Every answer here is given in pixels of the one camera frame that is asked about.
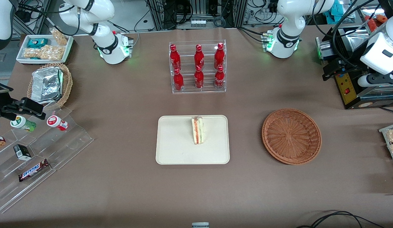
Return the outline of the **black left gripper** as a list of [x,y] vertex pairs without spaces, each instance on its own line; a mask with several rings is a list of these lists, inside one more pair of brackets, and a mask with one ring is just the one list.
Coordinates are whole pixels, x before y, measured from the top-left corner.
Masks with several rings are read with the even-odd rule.
[[346,71],[365,71],[365,64],[360,61],[361,54],[352,54],[350,57],[341,54],[341,59],[329,61],[325,66],[322,75],[323,80],[328,80],[335,76],[336,72],[340,72],[343,68]]

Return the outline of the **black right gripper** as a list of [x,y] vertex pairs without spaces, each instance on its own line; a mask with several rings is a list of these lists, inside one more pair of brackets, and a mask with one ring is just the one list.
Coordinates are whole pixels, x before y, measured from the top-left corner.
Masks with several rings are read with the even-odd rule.
[[20,100],[20,105],[5,105],[1,108],[1,117],[16,118],[17,115],[23,115],[24,111],[28,110],[30,115],[40,120],[45,120],[46,113],[43,112],[43,105],[28,97],[23,97]]

